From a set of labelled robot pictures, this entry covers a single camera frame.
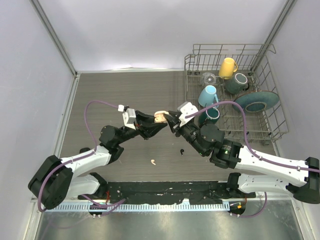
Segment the cream earbud charging case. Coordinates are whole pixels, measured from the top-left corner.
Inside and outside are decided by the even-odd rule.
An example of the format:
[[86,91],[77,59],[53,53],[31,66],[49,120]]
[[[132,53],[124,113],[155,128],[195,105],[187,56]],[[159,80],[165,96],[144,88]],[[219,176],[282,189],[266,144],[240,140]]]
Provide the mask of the cream earbud charging case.
[[168,115],[169,113],[165,110],[160,110],[154,113],[154,122],[155,123],[166,123],[167,120],[165,118],[165,115]]

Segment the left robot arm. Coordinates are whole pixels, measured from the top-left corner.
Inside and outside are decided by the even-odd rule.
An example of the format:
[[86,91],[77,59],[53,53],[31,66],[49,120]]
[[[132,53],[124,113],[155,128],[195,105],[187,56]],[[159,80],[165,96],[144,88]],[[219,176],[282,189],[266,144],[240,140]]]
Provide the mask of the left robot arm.
[[93,149],[83,149],[71,157],[47,157],[29,181],[28,189],[46,210],[54,209],[65,198],[80,195],[102,199],[107,192],[107,182],[97,173],[83,174],[118,160],[124,151],[120,146],[122,143],[136,136],[144,140],[155,136],[168,125],[165,114],[166,111],[157,111],[154,115],[148,115],[128,108],[122,114],[124,125],[104,126],[100,131],[100,143]]

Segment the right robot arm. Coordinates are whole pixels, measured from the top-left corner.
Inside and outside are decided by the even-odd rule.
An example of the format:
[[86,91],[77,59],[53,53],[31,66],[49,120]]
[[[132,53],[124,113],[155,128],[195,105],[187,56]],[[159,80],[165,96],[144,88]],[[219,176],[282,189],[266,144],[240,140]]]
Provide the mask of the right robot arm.
[[320,161],[314,157],[305,160],[282,158],[263,153],[225,138],[223,131],[212,123],[202,127],[194,120],[181,121],[182,114],[169,111],[164,114],[170,130],[183,137],[202,157],[222,169],[257,172],[252,180],[241,173],[232,173],[226,184],[226,193],[233,198],[242,193],[279,192],[308,203],[320,202]]

